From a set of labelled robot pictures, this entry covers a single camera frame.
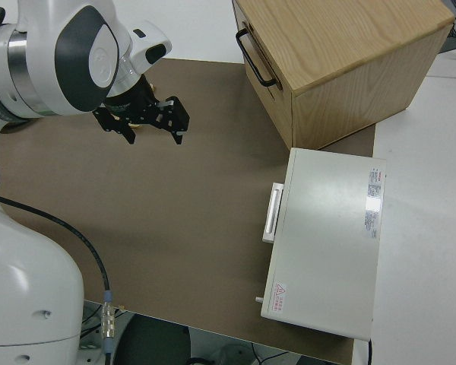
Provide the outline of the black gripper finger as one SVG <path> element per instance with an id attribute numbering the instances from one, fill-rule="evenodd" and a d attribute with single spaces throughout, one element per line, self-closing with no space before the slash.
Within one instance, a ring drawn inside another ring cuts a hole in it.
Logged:
<path id="1" fill-rule="evenodd" d="M 182 143 L 183 135 L 188 131 L 189 114 L 178 97 L 172 96 L 156 103 L 158 115 L 156 127 L 168 131 L 176 144 Z"/>
<path id="2" fill-rule="evenodd" d="M 122 135 L 129 144 L 134 144 L 136 134 L 128 123 L 114 116 L 107 108 L 99 107 L 92 112 L 100 127 L 105 132 L 115 132 Z"/>

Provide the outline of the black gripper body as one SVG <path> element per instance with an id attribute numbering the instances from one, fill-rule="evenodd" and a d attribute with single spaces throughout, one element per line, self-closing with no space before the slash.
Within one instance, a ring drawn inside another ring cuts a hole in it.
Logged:
<path id="1" fill-rule="evenodd" d="M 132 88 L 116 96 L 107 97 L 103 104 L 112 115 L 120 119 L 128 117 L 129 124 L 137 125 L 140 124 L 144 111 L 158 102 L 145 75 L 141 75 Z"/>

